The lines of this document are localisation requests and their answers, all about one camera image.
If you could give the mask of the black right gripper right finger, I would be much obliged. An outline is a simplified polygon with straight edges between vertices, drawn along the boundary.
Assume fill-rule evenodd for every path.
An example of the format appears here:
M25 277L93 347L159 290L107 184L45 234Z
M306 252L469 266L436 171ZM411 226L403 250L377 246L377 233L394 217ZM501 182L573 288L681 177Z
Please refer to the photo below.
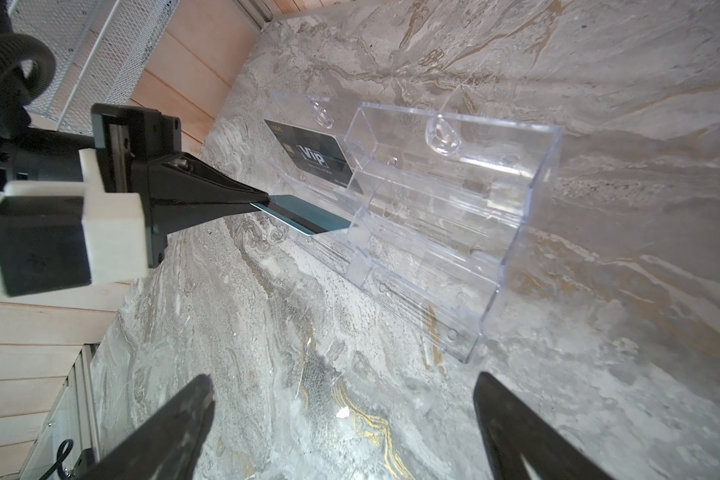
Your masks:
M609 479L495 376L481 372L473 404L495 479Z

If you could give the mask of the teal VIP card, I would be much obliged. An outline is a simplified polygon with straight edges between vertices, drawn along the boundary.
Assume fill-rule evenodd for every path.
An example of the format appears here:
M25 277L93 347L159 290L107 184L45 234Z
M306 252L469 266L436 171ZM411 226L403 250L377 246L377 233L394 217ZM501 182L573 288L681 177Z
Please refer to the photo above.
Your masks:
M252 206L308 236L345 230L351 225L349 220L293 195L273 195Z

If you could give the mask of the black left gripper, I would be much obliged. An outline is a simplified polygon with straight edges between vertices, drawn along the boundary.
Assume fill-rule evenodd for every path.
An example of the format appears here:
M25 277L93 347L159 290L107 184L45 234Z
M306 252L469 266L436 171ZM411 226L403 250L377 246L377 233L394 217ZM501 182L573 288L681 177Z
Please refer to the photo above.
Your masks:
M80 181L73 157L96 151L109 193L137 193L144 209L148 265L164 259L167 236L219 218L256 212L250 203L182 201L267 201L269 194L246 185L181 152L180 120L154 109L96 104L93 134L28 127L13 139L0 136L0 192L12 180Z

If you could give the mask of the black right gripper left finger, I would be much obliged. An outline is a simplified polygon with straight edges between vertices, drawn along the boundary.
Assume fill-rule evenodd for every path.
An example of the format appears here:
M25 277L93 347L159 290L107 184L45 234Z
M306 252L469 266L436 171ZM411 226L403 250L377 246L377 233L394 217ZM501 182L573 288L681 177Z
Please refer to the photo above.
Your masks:
M191 479L215 413L210 376L196 376L83 479Z

